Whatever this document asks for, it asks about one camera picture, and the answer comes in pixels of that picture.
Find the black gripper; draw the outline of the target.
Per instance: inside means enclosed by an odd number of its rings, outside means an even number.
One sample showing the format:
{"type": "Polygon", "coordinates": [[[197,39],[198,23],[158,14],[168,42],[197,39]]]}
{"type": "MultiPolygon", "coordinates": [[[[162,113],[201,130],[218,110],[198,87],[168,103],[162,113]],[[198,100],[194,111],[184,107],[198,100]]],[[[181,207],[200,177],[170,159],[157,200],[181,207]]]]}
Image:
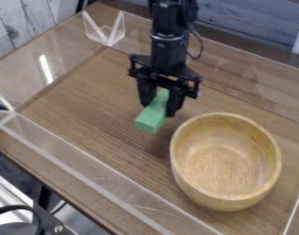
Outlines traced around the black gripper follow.
{"type": "Polygon", "coordinates": [[[197,97],[201,76],[186,67],[186,31],[173,38],[150,34],[150,40],[149,55],[129,55],[128,75],[136,79],[142,107],[150,104],[158,87],[169,91],[166,117],[172,118],[184,98],[197,97]]]}

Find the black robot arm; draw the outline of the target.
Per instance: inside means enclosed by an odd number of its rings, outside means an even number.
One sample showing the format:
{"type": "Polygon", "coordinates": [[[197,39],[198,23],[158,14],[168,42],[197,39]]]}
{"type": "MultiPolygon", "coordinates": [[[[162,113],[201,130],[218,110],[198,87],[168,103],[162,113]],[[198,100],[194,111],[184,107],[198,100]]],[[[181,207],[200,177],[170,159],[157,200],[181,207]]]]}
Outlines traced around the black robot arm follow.
{"type": "Polygon", "coordinates": [[[181,109],[185,98],[196,99],[201,76],[188,68],[186,57],[197,60],[188,52],[188,38],[200,35],[190,24],[197,19],[196,0],[148,0],[152,27],[149,30],[150,53],[129,55],[128,75],[136,79],[138,98],[146,107],[157,95],[157,88],[168,90],[164,105],[166,118],[181,109]]]}

